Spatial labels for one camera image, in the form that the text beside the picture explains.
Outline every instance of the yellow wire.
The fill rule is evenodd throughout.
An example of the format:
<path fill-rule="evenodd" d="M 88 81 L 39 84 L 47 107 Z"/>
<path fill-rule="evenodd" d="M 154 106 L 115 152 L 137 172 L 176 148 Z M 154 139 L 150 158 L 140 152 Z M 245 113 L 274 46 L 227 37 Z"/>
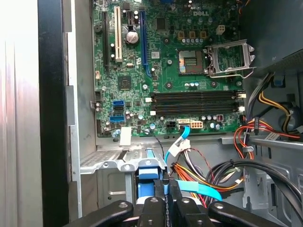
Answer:
<path fill-rule="evenodd" d="M 290 118 L 290 114 L 288 113 L 287 109 L 285 109 L 282 105 L 280 105 L 279 103 L 276 103 L 270 99 L 267 99 L 264 97 L 264 91 L 262 91 L 259 95 L 259 101 L 264 103 L 264 104 L 267 104 L 267 105 L 271 105 L 271 106 L 274 106 L 280 110 L 283 110 L 286 114 L 286 120 L 284 121 L 284 124 L 283 124 L 283 131 L 287 131 L 287 122 L 289 121 L 289 118 Z"/>
<path fill-rule="evenodd" d="M 230 190 L 230 189 L 233 189 L 235 187 L 238 186 L 238 184 L 235 184 L 231 187 L 228 187 L 228 188 L 223 188 L 223 187 L 220 187 L 220 186 L 214 186 L 214 185 L 211 185 L 209 184 L 208 182 L 204 181 L 202 178 L 196 176 L 194 173 L 192 173 L 190 170 L 186 169 L 185 167 L 179 165 L 178 163 L 176 164 L 177 167 L 183 169 L 184 171 L 186 171 L 187 173 L 189 173 L 190 175 L 192 175 L 194 178 L 198 179 L 199 181 L 203 182 L 204 184 L 210 186 L 210 187 L 213 187 L 213 188 L 216 188 L 216 189 L 220 189 L 220 190 Z"/>

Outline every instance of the black pci slot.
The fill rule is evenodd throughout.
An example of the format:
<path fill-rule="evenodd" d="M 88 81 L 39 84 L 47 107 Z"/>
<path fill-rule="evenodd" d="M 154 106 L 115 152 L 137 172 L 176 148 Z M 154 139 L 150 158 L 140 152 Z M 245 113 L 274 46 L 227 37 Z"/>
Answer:
<path fill-rule="evenodd" d="M 108 28 L 108 15 L 107 12 L 102 12 L 102 26 L 103 26 L 103 65 L 107 73 L 109 72 L 109 28 Z"/>
<path fill-rule="evenodd" d="M 156 115 L 172 115 L 172 114 L 207 114 L 207 113 L 231 113 L 237 112 L 239 103 L 220 103 L 220 104 L 180 104 L 180 105 L 152 105 L 151 110 Z"/>
<path fill-rule="evenodd" d="M 227 101 L 238 98 L 244 91 L 193 91 L 193 92 L 168 92 L 154 93 L 150 96 L 155 103 L 161 102 L 205 102 L 205 101 Z"/>

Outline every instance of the blue plastic tab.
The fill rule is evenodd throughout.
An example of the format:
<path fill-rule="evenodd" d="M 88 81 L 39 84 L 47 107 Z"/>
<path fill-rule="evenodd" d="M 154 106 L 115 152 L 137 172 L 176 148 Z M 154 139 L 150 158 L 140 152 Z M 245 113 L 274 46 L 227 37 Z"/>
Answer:
<path fill-rule="evenodd" d="M 198 194 L 206 195 L 206 196 L 212 197 L 216 200 L 222 201 L 222 197 L 221 197 L 220 193 L 211 187 L 202 185 L 202 184 L 200 184 L 198 182 L 194 182 L 194 181 L 177 180 L 177 182 L 179 184 L 179 188 L 181 191 L 198 193 Z"/>
<path fill-rule="evenodd" d="M 158 168 L 139 168 L 139 180 L 152 180 L 158 178 Z"/>
<path fill-rule="evenodd" d="M 151 148 L 146 149 L 146 155 L 147 155 L 147 158 L 154 158 L 155 157 L 153 149 L 151 149 Z"/>
<path fill-rule="evenodd" d="M 138 198 L 143 196 L 154 196 L 153 183 L 138 183 Z"/>

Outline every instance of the white label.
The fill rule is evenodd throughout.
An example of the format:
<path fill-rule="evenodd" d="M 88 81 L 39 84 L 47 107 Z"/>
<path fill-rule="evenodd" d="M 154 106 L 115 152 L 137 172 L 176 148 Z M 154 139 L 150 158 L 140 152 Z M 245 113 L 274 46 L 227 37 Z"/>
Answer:
<path fill-rule="evenodd" d="M 279 134 L 276 134 L 276 133 L 274 133 L 274 132 L 271 132 L 271 133 L 269 133 L 269 135 L 268 136 L 266 136 L 266 140 L 276 140 L 276 139 L 278 139 L 279 138 Z"/>
<path fill-rule="evenodd" d="M 141 65 L 141 58 L 136 59 L 136 65 Z"/>
<path fill-rule="evenodd" d="M 303 132 L 303 125 L 296 128 L 296 130 L 301 134 Z"/>
<path fill-rule="evenodd" d="M 151 59 L 159 59 L 159 58 L 160 58 L 160 52 L 151 53 Z"/>
<path fill-rule="evenodd" d="M 132 140 L 132 127 L 121 127 L 120 145 L 130 146 Z"/>

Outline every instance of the metal bracket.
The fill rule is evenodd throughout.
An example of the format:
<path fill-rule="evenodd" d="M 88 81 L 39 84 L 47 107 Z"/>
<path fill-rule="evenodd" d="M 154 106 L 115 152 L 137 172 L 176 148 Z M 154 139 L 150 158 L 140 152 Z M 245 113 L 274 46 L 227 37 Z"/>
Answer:
<path fill-rule="evenodd" d="M 236 68 L 227 68 L 225 70 L 221 70 L 219 67 L 219 49 L 225 48 L 229 49 L 231 47 L 235 46 L 241 46 L 243 49 L 243 58 L 244 58 L 244 66 L 236 67 Z M 219 73 L 229 73 L 234 71 L 240 71 L 240 70 L 247 70 L 247 69 L 254 69 L 250 67 L 250 64 L 254 61 L 256 58 L 255 55 L 251 55 L 250 52 L 253 52 L 255 49 L 247 44 L 247 40 L 239 40 L 235 42 L 225 43 L 225 44 L 218 44 L 213 46 L 207 46 L 207 53 L 208 56 L 211 59 L 211 63 L 208 67 L 209 69 L 209 75 L 213 74 L 219 74 Z"/>

